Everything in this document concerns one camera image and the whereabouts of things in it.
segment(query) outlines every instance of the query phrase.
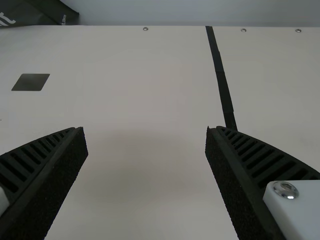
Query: white table surface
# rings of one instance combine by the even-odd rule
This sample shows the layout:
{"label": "white table surface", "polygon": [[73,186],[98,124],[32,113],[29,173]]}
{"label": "white table surface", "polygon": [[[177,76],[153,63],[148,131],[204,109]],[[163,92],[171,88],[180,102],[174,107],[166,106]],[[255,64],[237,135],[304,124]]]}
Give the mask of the white table surface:
{"label": "white table surface", "polygon": [[320,28],[213,29],[238,130],[320,172]]}
{"label": "white table surface", "polygon": [[[206,30],[142,28],[0,31],[0,154],[71,126],[87,140],[46,240],[237,239],[205,156],[224,125]],[[23,73],[50,77],[11,91]]]}

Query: dark square patch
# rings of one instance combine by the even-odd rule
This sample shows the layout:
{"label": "dark square patch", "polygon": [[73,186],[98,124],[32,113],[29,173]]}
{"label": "dark square patch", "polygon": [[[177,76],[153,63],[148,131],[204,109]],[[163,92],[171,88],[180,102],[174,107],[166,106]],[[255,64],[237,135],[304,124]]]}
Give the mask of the dark square patch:
{"label": "dark square patch", "polygon": [[24,73],[11,91],[41,91],[50,74]]}

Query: black object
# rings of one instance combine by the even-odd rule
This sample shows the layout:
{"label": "black object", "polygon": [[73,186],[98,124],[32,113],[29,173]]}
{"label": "black object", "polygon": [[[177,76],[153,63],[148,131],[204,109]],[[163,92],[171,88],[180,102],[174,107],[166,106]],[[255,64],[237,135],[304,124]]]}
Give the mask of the black object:
{"label": "black object", "polygon": [[41,91],[50,74],[21,74],[11,91]]}
{"label": "black object", "polygon": [[88,156],[82,127],[39,138],[0,156],[0,186],[10,202],[0,240],[42,240]]}
{"label": "black object", "polygon": [[269,182],[320,179],[293,156],[222,126],[207,129],[205,155],[240,240],[285,240],[263,202]]}
{"label": "black object", "polygon": [[59,0],[0,0],[0,27],[77,25],[79,13]]}
{"label": "black object", "polygon": [[237,130],[236,119],[234,115],[234,108],[228,88],[226,74],[222,63],[221,55],[218,49],[214,29],[212,26],[206,26],[206,34],[208,36],[211,54],[213,58],[216,79],[218,82],[220,100],[225,121],[225,126],[230,129]]}

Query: metal rivet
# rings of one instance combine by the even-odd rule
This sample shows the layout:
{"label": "metal rivet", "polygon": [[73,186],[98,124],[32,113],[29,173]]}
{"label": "metal rivet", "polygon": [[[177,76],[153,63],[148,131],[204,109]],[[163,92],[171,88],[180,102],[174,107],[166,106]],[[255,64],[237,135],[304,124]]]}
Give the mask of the metal rivet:
{"label": "metal rivet", "polygon": [[299,197],[298,189],[287,181],[276,181],[273,184],[273,190],[285,199],[296,199]]}

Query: black tape strip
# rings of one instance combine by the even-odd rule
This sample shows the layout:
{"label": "black tape strip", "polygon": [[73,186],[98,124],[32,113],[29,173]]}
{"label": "black tape strip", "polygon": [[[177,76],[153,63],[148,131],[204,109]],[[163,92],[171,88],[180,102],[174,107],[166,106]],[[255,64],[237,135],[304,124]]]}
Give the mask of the black tape strip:
{"label": "black tape strip", "polygon": [[206,26],[206,34],[208,36],[209,45],[211,49],[213,64],[215,68],[216,79],[218,81],[220,100],[225,121],[225,126],[229,129],[237,130],[237,124],[234,115],[234,108],[228,88],[228,83],[225,75],[224,66],[221,55],[218,49],[214,29],[212,26]]}

